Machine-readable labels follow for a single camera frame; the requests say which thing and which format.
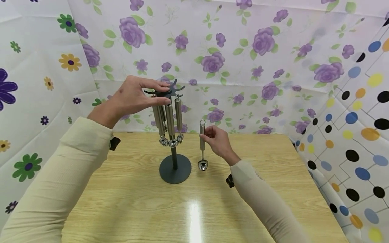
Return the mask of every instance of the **orange dot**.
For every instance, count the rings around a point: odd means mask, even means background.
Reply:
[[[334,147],[334,143],[333,143],[331,140],[327,140],[327,141],[326,141],[326,147],[329,148],[329,149],[331,149],[331,148]]]
[[[351,220],[352,225],[354,225],[355,228],[361,229],[361,228],[363,227],[363,223],[362,223],[362,221],[358,218],[358,216],[352,214],[352,215],[350,216],[350,220]]]
[[[365,94],[366,94],[366,90],[362,88],[362,89],[357,90],[357,92],[355,92],[355,97],[357,97],[358,99],[360,99],[360,98],[362,98]]]
[[[368,141],[375,141],[380,137],[380,134],[377,132],[377,130],[374,130],[373,128],[362,129],[361,135]]]

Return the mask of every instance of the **beige sleeve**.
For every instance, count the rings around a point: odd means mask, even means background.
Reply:
[[[0,243],[60,243],[66,218],[107,159],[112,130],[78,118],[15,207]]]
[[[241,198],[252,208],[276,243],[309,243],[301,225],[282,198],[247,161],[231,167],[231,175]]]

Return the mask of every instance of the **green flower print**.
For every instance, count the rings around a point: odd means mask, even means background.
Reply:
[[[66,16],[64,14],[61,14],[60,18],[58,18],[57,21],[60,23],[61,29],[65,29],[66,32],[68,33],[70,32],[77,33],[74,20],[70,14]]]
[[[32,179],[35,176],[35,172],[40,170],[40,162],[42,162],[42,158],[38,158],[37,153],[34,153],[31,157],[29,154],[25,154],[23,161],[15,163],[14,168],[18,170],[13,173],[12,177],[19,177],[20,182],[26,180],[27,177]]]
[[[11,48],[14,50],[14,52],[21,52],[20,46],[14,41],[11,41]]]

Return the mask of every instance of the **wooden table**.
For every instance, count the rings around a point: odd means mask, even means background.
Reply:
[[[227,186],[229,167],[208,145],[209,167],[199,171],[198,135],[186,134],[177,148],[190,159],[192,173],[176,185],[159,176],[170,149],[158,143],[157,134],[115,135],[121,143],[69,215],[64,243],[274,242],[236,189]],[[312,242],[348,242],[287,136],[233,134],[230,140],[291,207]]]

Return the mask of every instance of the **purple rose print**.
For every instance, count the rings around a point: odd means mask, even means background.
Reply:
[[[224,111],[215,108],[211,113],[207,115],[207,120],[209,120],[211,123],[219,122],[221,121],[223,116],[224,116]]]
[[[219,104],[219,101],[218,101],[217,99],[213,98],[213,99],[211,99],[211,103],[212,103],[213,105],[218,105],[218,104]]]
[[[252,71],[252,74],[254,77],[260,77],[262,75],[262,72],[263,72],[263,68],[262,66],[259,66],[257,68],[254,68],[251,70]]]
[[[313,109],[309,108],[307,112],[310,118],[315,118],[316,112]]]
[[[138,61],[136,63],[137,65],[137,69],[140,70],[140,71],[146,71],[147,70],[147,65],[149,63],[145,62],[145,60],[141,59],[140,61]]]
[[[237,6],[240,7],[240,9],[246,10],[247,8],[250,8],[252,6],[251,0],[237,0]]]
[[[354,47],[352,45],[345,45],[343,47],[342,56],[344,59],[349,59],[354,54]]]
[[[286,17],[289,15],[288,10],[283,9],[276,13],[275,17],[273,18],[274,23],[279,23],[282,20],[286,19]]]
[[[138,22],[133,17],[120,19],[119,29],[123,40],[135,48],[146,42],[145,32],[138,27]]]
[[[222,34],[222,33],[216,34],[216,44],[219,47],[223,47],[224,42],[226,42],[226,38],[225,38],[224,34]]]
[[[282,74],[284,74],[283,69],[278,69],[277,71],[274,72],[273,79],[279,78]]]
[[[278,95],[279,89],[275,86],[275,83],[271,82],[265,85],[262,89],[262,98],[264,100],[272,100],[274,96]]]
[[[185,37],[185,35],[179,35],[175,38],[175,47],[177,49],[186,49],[186,45],[189,43],[188,38]]]
[[[224,65],[225,58],[220,52],[214,52],[212,56],[205,56],[201,61],[204,72],[215,73]]]
[[[331,83],[344,74],[341,63],[332,63],[331,65],[323,64],[315,70],[314,80],[322,83]]]
[[[234,97],[234,104],[240,104],[244,100],[244,96],[239,94]]]
[[[303,46],[301,46],[298,50],[297,56],[298,57],[304,57],[308,54],[308,52],[312,51],[312,45],[307,43]]]
[[[171,67],[172,67],[172,65],[170,63],[162,64],[162,72],[164,72],[164,73],[168,72]]]
[[[270,134],[272,133],[273,128],[265,126],[264,128],[257,131],[257,134]]]
[[[89,67],[97,67],[100,62],[100,53],[89,44],[82,44]]]
[[[143,1],[142,0],[130,0],[130,9],[132,11],[139,11],[141,7],[143,7]]]
[[[82,25],[79,24],[79,23],[76,23],[75,28],[77,29],[78,34],[79,34],[80,36],[84,37],[85,39],[88,39],[88,38],[89,38],[89,36],[88,36],[88,30],[87,30],[84,26],[82,26]]]
[[[192,85],[192,86],[196,86],[197,85],[197,80],[196,79],[191,79],[191,80],[189,80],[189,84]]]
[[[11,105],[16,101],[15,96],[9,92],[16,91],[18,86],[14,82],[5,82],[7,77],[7,71],[0,68],[0,111],[2,111],[4,108],[3,102]]]
[[[254,36],[254,42],[252,43],[253,50],[260,56],[266,54],[273,49],[275,41],[273,39],[273,29],[270,27],[259,29]]]

